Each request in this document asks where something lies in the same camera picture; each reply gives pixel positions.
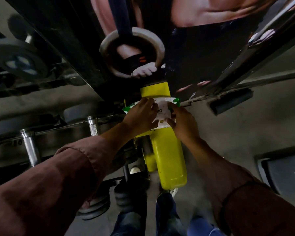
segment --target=yellow machine part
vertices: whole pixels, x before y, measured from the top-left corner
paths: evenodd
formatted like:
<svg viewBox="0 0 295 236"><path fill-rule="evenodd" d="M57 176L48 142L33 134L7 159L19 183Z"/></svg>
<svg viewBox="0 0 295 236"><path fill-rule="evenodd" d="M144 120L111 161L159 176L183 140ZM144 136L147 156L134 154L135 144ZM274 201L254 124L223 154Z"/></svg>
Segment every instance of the yellow machine part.
<svg viewBox="0 0 295 236"><path fill-rule="evenodd" d="M160 83L141 88L142 97L170 97L168 83ZM164 190L179 188L187 183L185 159L181 143L171 127L151 130L138 137L149 135L153 153L144 155L148 171L158 170Z"/></svg>

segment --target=gym poster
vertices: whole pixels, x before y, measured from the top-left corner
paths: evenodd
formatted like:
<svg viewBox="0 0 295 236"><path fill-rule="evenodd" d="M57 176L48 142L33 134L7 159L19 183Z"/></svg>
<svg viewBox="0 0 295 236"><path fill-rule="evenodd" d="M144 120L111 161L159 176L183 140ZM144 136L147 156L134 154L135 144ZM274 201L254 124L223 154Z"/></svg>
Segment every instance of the gym poster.
<svg viewBox="0 0 295 236"><path fill-rule="evenodd" d="M88 0L88 3L96 19L94 25L102 40L106 39L101 53L112 73L133 79L153 79L157 73L168 81L172 96L185 101L206 85L214 84L232 65L277 1ZM120 38L110 38L114 31Z"/></svg>

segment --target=white packet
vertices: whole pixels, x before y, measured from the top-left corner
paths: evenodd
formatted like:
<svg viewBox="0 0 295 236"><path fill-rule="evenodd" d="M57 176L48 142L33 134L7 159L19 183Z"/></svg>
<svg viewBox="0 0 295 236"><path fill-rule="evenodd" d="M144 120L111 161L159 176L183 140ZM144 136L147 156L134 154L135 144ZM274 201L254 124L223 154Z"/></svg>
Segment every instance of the white packet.
<svg viewBox="0 0 295 236"><path fill-rule="evenodd" d="M135 102L129 105L128 107L124 107L122 110L127 114L129 110L133 106L135 106L138 102ZM159 97L159 98L154 98L154 102L158 104L158 113L156 115L155 120L159 120L158 127L154 129L170 127L169 124L165 121L166 118L171 118L171 114L170 114L170 110L168 108L167 102L172 102L180 106L180 98Z"/></svg>

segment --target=jeans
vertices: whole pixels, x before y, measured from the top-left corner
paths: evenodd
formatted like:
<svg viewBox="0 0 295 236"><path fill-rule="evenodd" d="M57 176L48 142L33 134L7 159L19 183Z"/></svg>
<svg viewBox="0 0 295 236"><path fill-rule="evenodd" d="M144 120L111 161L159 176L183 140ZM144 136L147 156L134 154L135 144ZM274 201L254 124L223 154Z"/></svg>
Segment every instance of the jeans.
<svg viewBox="0 0 295 236"><path fill-rule="evenodd" d="M201 216L193 216L185 232L176 212L176 203L170 193L158 197L155 217L157 236L224 236L218 228ZM145 219L146 213L141 215L134 211L120 213L111 236L143 236Z"/></svg>

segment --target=sleeve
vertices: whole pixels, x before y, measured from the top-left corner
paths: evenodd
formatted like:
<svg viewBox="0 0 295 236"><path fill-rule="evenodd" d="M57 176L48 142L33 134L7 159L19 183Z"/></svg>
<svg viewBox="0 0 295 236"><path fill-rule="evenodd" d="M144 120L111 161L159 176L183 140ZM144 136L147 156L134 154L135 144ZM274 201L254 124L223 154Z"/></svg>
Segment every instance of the sleeve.
<svg viewBox="0 0 295 236"><path fill-rule="evenodd" d="M84 138L1 185L0 235L64 235L113 157L101 136Z"/></svg>
<svg viewBox="0 0 295 236"><path fill-rule="evenodd" d="M212 171L204 178L222 231L247 236L295 235L295 207L247 169L222 159Z"/></svg>

